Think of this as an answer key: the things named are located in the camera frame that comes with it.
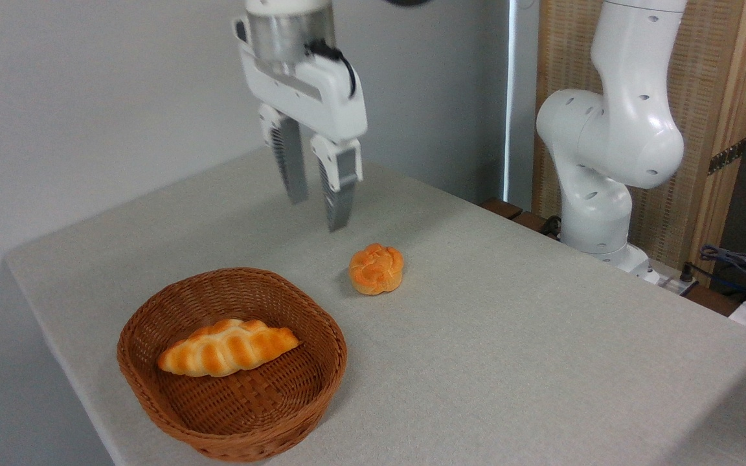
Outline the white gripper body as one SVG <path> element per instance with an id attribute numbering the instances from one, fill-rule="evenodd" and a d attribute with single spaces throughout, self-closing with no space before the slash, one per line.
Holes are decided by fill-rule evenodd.
<path id="1" fill-rule="evenodd" d="M 252 94 L 329 141 L 367 132 L 361 80 L 341 59 L 310 45 L 335 45 L 330 17 L 236 17 L 233 33 Z"/>

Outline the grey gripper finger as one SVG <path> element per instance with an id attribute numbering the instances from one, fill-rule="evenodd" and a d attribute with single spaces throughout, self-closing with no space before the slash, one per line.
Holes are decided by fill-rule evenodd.
<path id="1" fill-rule="evenodd" d="M 350 219 L 356 183 L 363 180 L 360 142 L 352 139 L 335 144 L 314 135 L 311 149 L 319 160 L 328 229 L 340 230 Z"/>
<path id="2" fill-rule="evenodd" d="M 275 157 L 289 200 L 302 203 L 308 198 L 308 184 L 299 122 L 266 103 L 260 104 L 258 117 L 264 142 Z"/>

